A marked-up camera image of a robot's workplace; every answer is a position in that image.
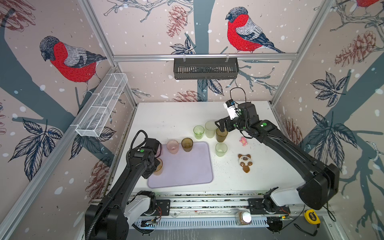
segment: bird's head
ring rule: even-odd
[[[47,36],[41,41],[40,51],[44,61],[48,59],[51,61],[56,60],[55,53],[53,52],[53,47],[59,42],[60,41],[54,36]]]
[[[233,23],[238,16],[243,14],[248,14],[248,11],[245,9],[245,7],[235,7],[229,11],[225,19],[228,20],[230,23]]]

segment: glass cup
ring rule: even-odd
[[[196,126],[193,129],[193,132],[195,133],[196,139],[201,139],[203,137],[203,134],[204,134],[204,127],[203,126]]]
[[[189,152],[192,150],[193,147],[193,141],[189,137],[184,138],[181,141],[181,146],[183,147],[184,151]]]
[[[219,142],[216,144],[216,155],[222,157],[227,152],[228,147],[225,143]]]
[[[153,172],[153,175],[160,175],[163,172],[163,161],[157,157],[157,159],[160,161],[160,164],[157,166],[156,170]]]
[[[176,154],[179,151],[179,143],[176,140],[169,140],[167,149],[170,153]]]
[[[216,129],[216,140],[218,142],[224,142],[224,140],[226,139],[227,135],[228,135],[228,132],[227,132],[226,129],[224,130],[224,132],[220,131],[220,128]]]
[[[205,135],[207,138],[213,138],[215,136],[217,126],[214,121],[208,121],[205,123]]]

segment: white table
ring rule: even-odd
[[[228,146],[228,151],[223,157],[218,157],[215,154],[216,137],[207,138],[204,135],[201,140],[197,140],[193,133],[193,128],[196,125],[204,126],[209,120],[216,121],[228,116],[223,103],[140,103],[116,169],[112,186],[126,166],[127,151],[133,137],[140,129],[144,130],[149,138],[155,138],[162,144],[166,144],[170,139],[181,142],[185,137],[190,137],[194,141],[208,142],[214,179],[208,184],[150,189],[147,185],[148,180],[141,177],[132,192],[133,195],[141,190],[150,190],[156,192],[156,194],[265,192],[273,187],[286,187],[304,182],[290,164],[256,139],[248,139],[248,145],[243,147],[239,142],[242,135],[238,130],[228,133],[224,141]],[[267,101],[253,101],[252,103],[256,107],[260,120],[267,119],[278,126]],[[144,135],[140,133],[134,147],[143,140]],[[243,172],[242,167],[238,164],[238,154],[251,155],[253,165],[250,167],[249,173]]]

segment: pink toy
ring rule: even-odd
[[[243,144],[243,147],[248,144],[247,139],[245,137],[241,137],[239,142],[241,142]]]

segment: pink glass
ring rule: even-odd
[[[170,153],[176,154],[179,151],[179,143],[176,140],[170,140],[167,143],[167,149]]]

